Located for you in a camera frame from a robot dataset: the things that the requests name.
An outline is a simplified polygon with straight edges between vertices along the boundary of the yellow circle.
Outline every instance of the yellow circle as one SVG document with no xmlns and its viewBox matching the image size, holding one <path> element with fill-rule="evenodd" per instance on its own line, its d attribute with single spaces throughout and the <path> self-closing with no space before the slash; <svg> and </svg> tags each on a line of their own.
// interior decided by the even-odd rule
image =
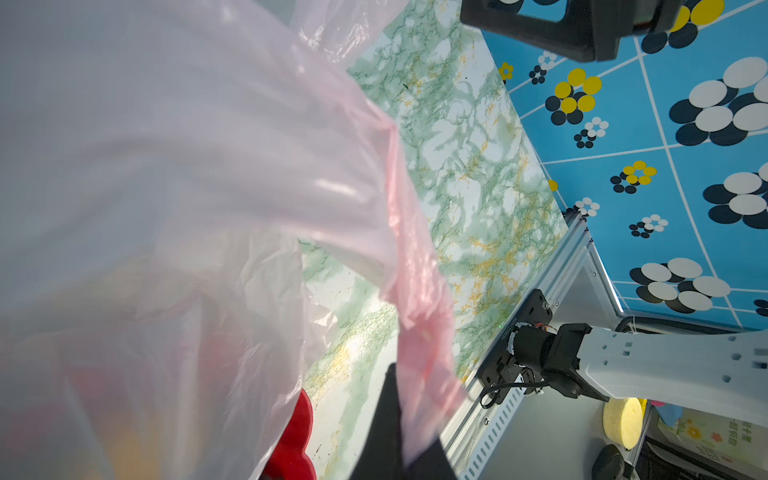
<svg viewBox="0 0 768 480">
<path fill-rule="evenodd" d="M 581 111 L 591 111 L 594 108 L 594 97 L 584 95 L 578 99 L 578 109 Z"/>
<path fill-rule="evenodd" d="M 603 88 L 603 81 L 598 77 L 589 77 L 584 82 L 584 93 L 587 95 L 594 95 Z"/>
<path fill-rule="evenodd" d="M 672 27 L 670 33 L 680 30 L 686 23 L 688 23 L 689 19 L 690 10 L 688 7 L 680 7 L 680 13 L 677 14 L 677 20 L 674 21 L 674 27 Z"/>
<path fill-rule="evenodd" d="M 701 0 L 690 13 L 690 20 L 694 25 L 708 25 L 725 10 L 725 0 Z"/>
<path fill-rule="evenodd" d="M 566 81 L 561 81 L 558 86 L 554 88 L 554 96 L 557 98 L 566 98 L 571 94 L 573 88 Z"/>
<path fill-rule="evenodd" d="M 574 68 L 571 73 L 568 74 L 568 83 L 574 87 L 584 83 L 584 79 L 587 77 L 587 72 L 583 68 Z"/>
<path fill-rule="evenodd" d="M 576 110 L 576 99 L 573 97 L 568 97 L 565 100 L 563 100 L 563 103 L 560 104 L 560 109 L 570 114 L 571 112 Z"/>
</svg>

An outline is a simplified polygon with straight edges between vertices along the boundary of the black plastic object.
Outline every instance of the black plastic object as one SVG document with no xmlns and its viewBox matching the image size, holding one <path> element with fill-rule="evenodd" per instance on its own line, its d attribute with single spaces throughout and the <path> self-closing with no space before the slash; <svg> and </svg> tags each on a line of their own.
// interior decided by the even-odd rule
<svg viewBox="0 0 768 480">
<path fill-rule="evenodd" d="M 523 2 L 462 0 L 462 23 L 523 41 L 575 61 L 614 60 L 619 40 L 667 31 L 683 0 L 568 0 L 559 22 L 519 15 Z"/>
<path fill-rule="evenodd" d="M 400 405 L 395 364 L 389 366 L 379 403 L 373 413 L 366 444 L 349 480 L 456 480 L 440 440 L 422 453 L 408 468 L 402 463 Z"/>
<path fill-rule="evenodd" d="M 579 375 L 578 350 L 584 335 L 592 331 L 586 323 L 566 323 L 560 326 L 558 334 L 547 333 L 543 339 L 541 330 L 530 326 L 521 327 L 512 342 L 515 359 L 519 365 L 536 370 L 549 382 L 549 386 L 563 396 L 576 399 L 579 395 L 608 401 Z"/>
<path fill-rule="evenodd" d="M 551 320 L 552 310 L 549 308 L 544 294 L 539 289 L 532 291 L 518 309 L 515 318 L 507 325 L 502 335 L 491 347 L 483 363 L 480 364 L 477 378 L 482 383 L 483 388 L 501 383 L 512 383 L 523 370 L 522 367 L 515 365 L 515 358 L 507 352 L 509 335 L 515 329 L 515 324 L 527 322 L 531 325 L 537 323 L 549 325 Z M 495 403 L 501 404 L 508 392 L 509 389 L 499 390 Z"/>
<path fill-rule="evenodd" d="M 622 476 L 626 476 L 625 465 L 628 464 L 624 462 L 624 457 L 621 456 L 618 447 L 613 444 L 606 445 L 600 450 L 598 458 L 592 465 L 592 480 L 618 480 Z"/>
</svg>

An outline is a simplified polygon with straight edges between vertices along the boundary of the pink plastic bag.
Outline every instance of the pink plastic bag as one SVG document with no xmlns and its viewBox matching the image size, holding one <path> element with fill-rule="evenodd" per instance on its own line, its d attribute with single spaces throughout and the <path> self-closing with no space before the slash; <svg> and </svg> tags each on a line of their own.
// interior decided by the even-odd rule
<svg viewBox="0 0 768 480">
<path fill-rule="evenodd" d="M 463 398 L 452 299 L 397 127 L 353 79 L 250 0 L 3 16 L 0 425 L 20 429 L 0 435 L 47 432 L 4 465 L 69 447 L 55 475 L 106 475 L 127 442 L 157 476 L 258 475 L 331 330 L 295 237 L 397 305 L 406 462 L 435 440 Z M 382 27 L 323 51 L 350 61 Z"/>
</svg>

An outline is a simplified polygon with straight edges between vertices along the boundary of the white circle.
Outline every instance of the white circle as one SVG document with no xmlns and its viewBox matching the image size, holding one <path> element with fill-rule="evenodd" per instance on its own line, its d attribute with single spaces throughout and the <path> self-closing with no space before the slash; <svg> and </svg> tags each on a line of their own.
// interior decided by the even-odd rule
<svg viewBox="0 0 768 480">
<path fill-rule="evenodd" d="M 732 120 L 733 112 L 728 107 L 709 107 L 696 116 L 696 126 L 702 131 L 718 131 L 727 127 Z"/>
<path fill-rule="evenodd" d="M 747 57 L 726 68 L 723 82 L 731 88 L 745 88 L 756 84 L 768 73 L 768 64 L 760 57 Z"/>
<path fill-rule="evenodd" d="M 688 101 L 694 107 L 707 108 L 719 104 L 728 94 L 728 87 L 720 80 L 707 80 L 690 91 Z"/>
<path fill-rule="evenodd" d="M 752 94 L 757 100 L 768 101 L 768 77 L 765 77 L 763 80 L 757 82 L 755 89 L 752 90 Z"/>
<path fill-rule="evenodd" d="M 680 303 L 692 310 L 703 312 L 712 308 L 712 300 L 710 300 L 708 296 L 703 293 L 694 292 L 693 290 L 680 292 L 680 295 L 678 295 L 677 298 L 680 299 Z"/>
<path fill-rule="evenodd" d="M 669 283 L 651 282 L 648 284 L 648 291 L 651 295 L 662 300 L 674 300 L 677 298 L 677 289 Z"/>
<path fill-rule="evenodd" d="M 757 215 L 766 209 L 766 201 L 758 195 L 736 195 L 728 207 L 739 215 Z"/>
<path fill-rule="evenodd" d="M 726 296 L 730 293 L 730 285 L 714 276 L 694 278 L 694 288 L 708 296 Z"/>
<path fill-rule="evenodd" d="M 739 172 L 729 175 L 723 182 L 723 186 L 732 194 L 751 194 L 763 186 L 763 181 L 755 174 Z"/>
<path fill-rule="evenodd" d="M 672 272 L 659 263 L 646 263 L 640 267 L 640 271 L 646 278 L 653 280 L 654 282 L 666 282 L 672 278 Z"/>
<path fill-rule="evenodd" d="M 672 273 L 683 278 L 694 278 L 703 272 L 701 265 L 690 258 L 683 257 L 673 258 L 667 263 L 667 267 Z"/>
<path fill-rule="evenodd" d="M 741 108 L 733 116 L 733 126 L 745 131 L 768 127 L 768 104 L 749 104 Z"/>
</svg>

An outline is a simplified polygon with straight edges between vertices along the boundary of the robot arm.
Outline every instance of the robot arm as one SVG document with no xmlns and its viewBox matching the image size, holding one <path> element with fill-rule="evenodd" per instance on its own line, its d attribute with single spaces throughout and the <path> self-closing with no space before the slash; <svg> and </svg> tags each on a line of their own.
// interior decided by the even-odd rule
<svg viewBox="0 0 768 480">
<path fill-rule="evenodd" d="M 637 335 L 569 323 L 517 328 L 508 351 L 565 396 L 637 397 L 768 427 L 768 330 Z"/>
</svg>

